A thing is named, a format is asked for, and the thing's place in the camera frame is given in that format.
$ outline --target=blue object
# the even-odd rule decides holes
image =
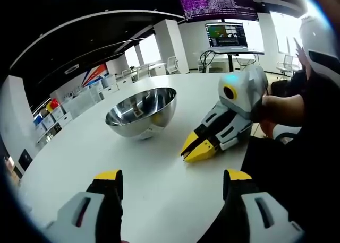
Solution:
[[[234,75],[234,74],[227,74],[225,77],[224,77],[225,81],[227,83],[232,83],[234,84],[235,82],[238,81],[239,77]]]
[[[37,126],[41,123],[42,120],[43,120],[43,117],[41,115],[38,115],[36,119],[34,119],[34,124]]]
[[[101,80],[102,77],[98,77],[95,80],[91,80],[89,83],[87,83],[88,86],[91,86],[93,83],[96,83],[97,81]]]

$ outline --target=computer screen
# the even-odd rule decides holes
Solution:
[[[208,23],[206,30],[211,48],[248,46],[242,23]]]
[[[188,22],[211,19],[258,21],[253,0],[180,0]]]

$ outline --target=white cabinet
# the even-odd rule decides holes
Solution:
[[[36,137],[40,138],[41,136],[43,136],[46,133],[46,127],[40,123],[39,125],[37,125],[36,127]]]
[[[150,69],[150,75],[152,77],[166,75],[164,64],[155,65],[153,67],[155,68]]]
[[[97,90],[97,92],[99,93],[101,90],[103,90],[103,84],[101,82],[101,80],[96,81],[95,83],[93,83],[92,85],[90,85],[90,88],[95,88]]]
[[[58,123],[61,128],[64,128],[69,122],[73,120],[71,113],[66,113],[61,119],[59,119]]]
[[[119,88],[119,89],[123,89],[123,88],[125,88],[127,85],[130,85],[130,84],[132,84],[132,83],[133,83],[133,82],[132,82],[131,77],[126,77],[126,78],[124,78],[124,79],[122,79],[122,80],[117,81],[117,85],[118,85],[118,88]]]
[[[111,85],[107,88],[104,88],[102,90],[102,92],[99,93],[100,97],[102,100],[104,100],[105,98],[109,97],[111,94],[113,94],[114,92],[118,91],[118,86],[117,84]]]
[[[114,75],[109,75],[101,80],[103,87],[108,88],[116,84],[116,77]]]
[[[52,116],[53,118],[58,121],[59,119],[61,119],[64,115],[64,111],[62,109],[62,106],[58,106],[57,108],[55,108],[53,111],[52,111]]]
[[[46,129],[50,129],[54,125],[54,119],[51,114],[49,114],[47,117],[44,118],[42,123],[46,127]]]
[[[72,118],[76,119],[79,115],[101,101],[96,88],[83,90],[77,97],[62,103],[66,112],[70,112]]]

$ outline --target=stainless steel bowl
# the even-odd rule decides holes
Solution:
[[[123,137],[146,139],[161,132],[176,108],[176,90],[155,88],[131,96],[113,107],[105,122]]]

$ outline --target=monitor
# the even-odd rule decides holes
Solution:
[[[188,22],[211,19],[258,21],[253,0],[180,0]]]
[[[242,23],[207,23],[206,31],[211,48],[248,47]]]

